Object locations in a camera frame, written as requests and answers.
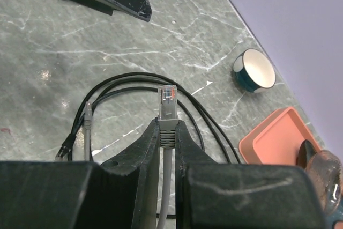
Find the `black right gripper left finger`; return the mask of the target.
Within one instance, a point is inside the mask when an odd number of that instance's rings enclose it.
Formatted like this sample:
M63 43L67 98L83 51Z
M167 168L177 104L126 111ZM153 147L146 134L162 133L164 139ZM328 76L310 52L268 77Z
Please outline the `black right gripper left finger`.
M99 165L1 162L1 228L155 228L159 125Z

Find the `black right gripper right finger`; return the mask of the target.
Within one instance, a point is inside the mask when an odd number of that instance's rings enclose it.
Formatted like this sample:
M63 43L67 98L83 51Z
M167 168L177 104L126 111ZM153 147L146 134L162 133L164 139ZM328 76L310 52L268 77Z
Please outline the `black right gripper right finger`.
M297 166L220 164L175 132L177 228L328 228L305 171Z

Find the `salmon pink tray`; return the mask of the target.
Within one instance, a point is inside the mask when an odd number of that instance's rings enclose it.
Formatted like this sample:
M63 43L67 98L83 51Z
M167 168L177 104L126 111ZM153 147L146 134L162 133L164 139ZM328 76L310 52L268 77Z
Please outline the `salmon pink tray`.
M295 166L304 140L321 147L293 107L279 108L250 131L238 149L247 164Z

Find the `dark blue star dish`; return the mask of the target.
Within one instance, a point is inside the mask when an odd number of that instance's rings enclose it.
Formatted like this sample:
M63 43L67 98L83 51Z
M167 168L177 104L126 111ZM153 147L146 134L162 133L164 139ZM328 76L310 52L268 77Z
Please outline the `dark blue star dish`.
M309 140L304 140L299 149L296 165L301 167L306 173L305 168L307 163L310 158L319 151L315 150L313 143ZM327 216L321 207L314 184L310 178L305 182L305 185L306 189L303 189L303 192L301 192L298 204L301 212L304 213L310 221L317 221L317 225L313 226L313 228L323 228L324 222L326 222L327 228L342 228L342 198L335 212L332 215Z

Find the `clear glass bowl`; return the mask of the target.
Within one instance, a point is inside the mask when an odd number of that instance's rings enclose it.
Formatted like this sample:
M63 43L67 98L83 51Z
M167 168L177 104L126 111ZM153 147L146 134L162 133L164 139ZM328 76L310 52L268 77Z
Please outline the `clear glass bowl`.
M329 216L337 209L342 198L342 163L328 150L314 154L305 171L314 184L324 213Z

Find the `small white teal bowl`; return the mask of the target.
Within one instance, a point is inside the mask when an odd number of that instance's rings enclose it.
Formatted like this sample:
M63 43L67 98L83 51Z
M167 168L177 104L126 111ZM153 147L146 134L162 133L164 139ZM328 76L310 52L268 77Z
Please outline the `small white teal bowl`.
M271 89L276 82L274 66L261 51L253 48L242 52L233 63L237 83L250 93Z

